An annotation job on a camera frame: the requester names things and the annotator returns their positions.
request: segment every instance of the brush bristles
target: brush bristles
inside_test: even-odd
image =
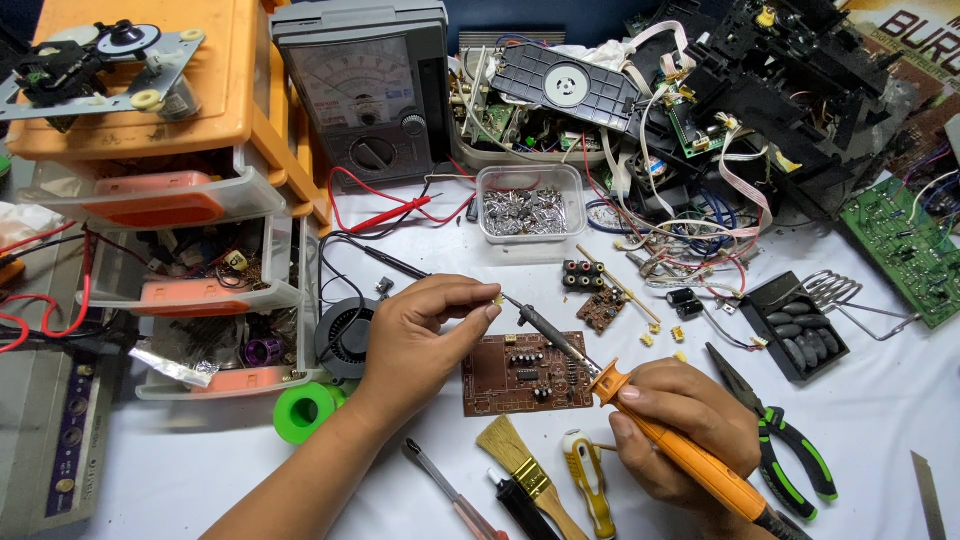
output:
[[[514,424],[501,414],[477,437],[477,446],[487,451],[510,474],[520,468],[527,459],[533,457],[527,445],[523,443]]]

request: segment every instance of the paintbrush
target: paintbrush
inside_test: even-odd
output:
[[[557,486],[544,473],[516,432],[514,424],[501,414],[477,437],[477,445],[510,471],[534,504],[550,516],[566,540],[588,540],[576,522],[564,510]]]

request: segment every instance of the green pliers handle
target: green pliers handle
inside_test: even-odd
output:
[[[775,406],[766,407],[767,415],[759,421],[760,430],[760,472],[767,485],[774,491],[780,502],[793,510],[798,516],[812,521],[817,517],[817,508],[810,503],[800,491],[794,487],[786,477],[777,461],[771,434],[779,437],[790,450],[800,459],[806,470],[806,475],[813,484],[813,490],[824,501],[833,501],[837,498],[837,488],[833,485],[833,475],[817,449],[802,433],[794,429],[783,420],[783,409]]]

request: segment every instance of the cooling fan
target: cooling fan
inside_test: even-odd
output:
[[[369,298],[364,299],[364,308],[360,311],[356,321],[349,325],[344,336],[334,342],[323,358],[317,361],[330,372],[334,384],[341,384],[347,379],[363,377],[367,365],[367,340],[370,337],[370,322],[373,312],[380,303]],[[347,327],[350,319],[360,309],[359,298],[349,298],[338,302],[331,307],[320,319],[317,332],[314,334],[314,343],[317,355],[326,350],[330,341]]]

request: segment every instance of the brown circuit board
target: brown circuit board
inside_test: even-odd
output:
[[[610,327],[613,318],[626,304],[627,296],[623,291],[605,286],[600,292],[590,295],[587,303],[577,311],[577,318],[600,335]]]
[[[581,351],[584,333],[564,333]],[[464,415],[593,406],[589,379],[538,333],[487,335],[463,361]]]

